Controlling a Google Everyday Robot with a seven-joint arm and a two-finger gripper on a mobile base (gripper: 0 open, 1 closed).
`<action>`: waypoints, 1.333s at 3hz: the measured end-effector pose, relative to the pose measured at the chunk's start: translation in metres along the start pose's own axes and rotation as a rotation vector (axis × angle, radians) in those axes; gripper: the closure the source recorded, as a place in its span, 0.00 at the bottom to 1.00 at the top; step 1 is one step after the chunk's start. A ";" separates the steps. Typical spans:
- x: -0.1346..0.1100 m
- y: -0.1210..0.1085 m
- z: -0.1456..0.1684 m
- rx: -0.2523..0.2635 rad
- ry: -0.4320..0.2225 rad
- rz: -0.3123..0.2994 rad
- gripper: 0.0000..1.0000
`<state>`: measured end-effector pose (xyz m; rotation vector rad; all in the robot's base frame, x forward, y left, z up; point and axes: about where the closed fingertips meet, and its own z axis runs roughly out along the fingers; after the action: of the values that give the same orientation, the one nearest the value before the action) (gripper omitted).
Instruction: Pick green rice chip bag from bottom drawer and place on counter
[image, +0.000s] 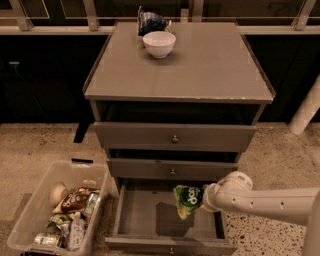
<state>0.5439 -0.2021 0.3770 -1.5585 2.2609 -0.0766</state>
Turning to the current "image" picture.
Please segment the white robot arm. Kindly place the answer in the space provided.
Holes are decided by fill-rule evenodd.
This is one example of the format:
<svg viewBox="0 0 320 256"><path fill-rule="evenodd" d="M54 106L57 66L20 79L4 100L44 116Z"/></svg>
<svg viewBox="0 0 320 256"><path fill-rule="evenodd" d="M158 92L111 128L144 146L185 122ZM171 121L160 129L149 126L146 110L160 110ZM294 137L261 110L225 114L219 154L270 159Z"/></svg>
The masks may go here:
<svg viewBox="0 0 320 256"><path fill-rule="evenodd" d="M253 190L249 176L234 171L206 185L209 212L230 211L306 226L302 256L320 255L320 188Z"/></svg>

